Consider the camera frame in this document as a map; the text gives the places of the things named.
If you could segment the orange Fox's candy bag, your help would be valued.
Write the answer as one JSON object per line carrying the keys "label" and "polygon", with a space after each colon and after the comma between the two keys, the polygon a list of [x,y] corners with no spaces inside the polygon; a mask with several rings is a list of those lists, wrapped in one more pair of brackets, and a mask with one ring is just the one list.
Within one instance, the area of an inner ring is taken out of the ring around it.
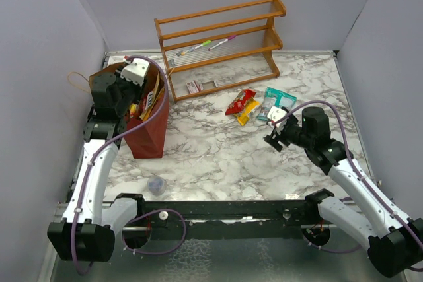
{"label": "orange Fox's candy bag", "polygon": [[141,99],[139,104],[131,104],[129,107],[129,117],[144,120],[151,112],[155,95],[156,91],[151,90]]}

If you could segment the red yellow snack packet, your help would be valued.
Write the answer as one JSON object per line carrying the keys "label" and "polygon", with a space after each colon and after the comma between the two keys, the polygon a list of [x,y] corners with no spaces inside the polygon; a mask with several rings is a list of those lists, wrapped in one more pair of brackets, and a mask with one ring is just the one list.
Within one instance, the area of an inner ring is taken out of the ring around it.
{"label": "red yellow snack packet", "polygon": [[256,91],[255,90],[251,90],[251,89],[245,89],[242,90],[237,97],[232,101],[232,103],[230,103],[230,105],[228,106],[228,108],[225,111],[225,115],[229,116],[229,115],[233,115],[233,114],[237,114],[239,112],[242,112],[245,108],[245,106],[247,105],[247,103],[254,98],[256,95]]}

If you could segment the teal mint candy bag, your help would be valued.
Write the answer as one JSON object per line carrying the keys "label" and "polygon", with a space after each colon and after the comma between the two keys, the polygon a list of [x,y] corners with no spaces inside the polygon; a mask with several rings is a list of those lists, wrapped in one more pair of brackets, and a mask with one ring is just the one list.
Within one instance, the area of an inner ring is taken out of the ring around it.
{"label": "teal mint candy bag", "polygon": [[288,110],[291,110],[296,101],[297,98],[293,95],[272,87],[267,87],[257,118],[259,120],[267,120],[268,112],[273,106],[277,108],[285,107]]}

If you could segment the gold brown chips bag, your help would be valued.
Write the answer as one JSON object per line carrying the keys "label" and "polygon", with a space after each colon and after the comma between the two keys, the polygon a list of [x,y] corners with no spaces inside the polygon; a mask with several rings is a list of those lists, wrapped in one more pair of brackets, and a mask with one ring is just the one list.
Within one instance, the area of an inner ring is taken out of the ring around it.
{"label": "gold brown chips bag", "polygon": [[144,95],[141,99],[139,119],[145,121],[152,113],[153,107],[158,99],[163,95],[164,81],[158,73],[154,81],[148,81],[149,86],[145,86]]}

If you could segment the brown and red paper bag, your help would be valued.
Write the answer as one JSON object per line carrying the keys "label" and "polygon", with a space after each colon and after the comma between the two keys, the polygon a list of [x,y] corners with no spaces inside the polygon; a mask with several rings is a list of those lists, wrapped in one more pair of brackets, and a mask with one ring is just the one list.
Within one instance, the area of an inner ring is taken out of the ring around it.
{"label": "brown and red paper bag", "polygon": [[88,146],[97,150],[108,141],[118,149],[122,140],[126,142],[135,159],[157,159],[163,156],[167,120],[169,116],[169,88],[167,86],[163,69],[152,59],[141,58],[149,62],[149,70],[145,76],[145,86],[148,81],[154,81],[159,73],[164,81],[163,95],[153,107],[148,119],[142,121],[130,118],[129,111],[123,117],[116,113],[116,106],[121,98],[118,88],[120,72],[126,65],[125,62],[109,65],[87,78],[93,105],[83,129],[83,148]]}

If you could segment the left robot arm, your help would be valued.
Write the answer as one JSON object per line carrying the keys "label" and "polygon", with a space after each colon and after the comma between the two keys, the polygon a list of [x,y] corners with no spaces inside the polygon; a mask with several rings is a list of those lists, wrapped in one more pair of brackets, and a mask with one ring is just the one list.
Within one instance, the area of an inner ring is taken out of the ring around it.
{"label": "left robot arm", "polygon": [[75,187],[61,220],[49,224],[47,235],[62,260],[107,262],[124,225],[140,225],[146,216],[145,208],[126,194],[108,207],[103,205],[121,134],[127,127],[125,116],[139,99],[141,86],[117,72],[95,75],[90,83],[94,105],[84,127]]}

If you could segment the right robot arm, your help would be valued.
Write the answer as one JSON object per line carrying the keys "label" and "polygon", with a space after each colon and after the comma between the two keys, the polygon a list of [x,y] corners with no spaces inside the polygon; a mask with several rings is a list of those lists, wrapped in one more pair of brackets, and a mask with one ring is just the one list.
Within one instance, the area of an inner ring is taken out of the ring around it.
{"label": "right robot arm", "polygon": [[422,219],[412,219],[372,182],[353,158],[346,140],[331,137],[329,118],[315,102],[299,106],[302,119],[273,106],[267,123],[273,128],[264,140],[277,151],[295,145],[309,160],[350,196],[360,209],[346,206],[323,190],[310,195],[303,214],[310,223],[331,222],[353,238],[366,252],[375,269],[385,277],[422,261]]}

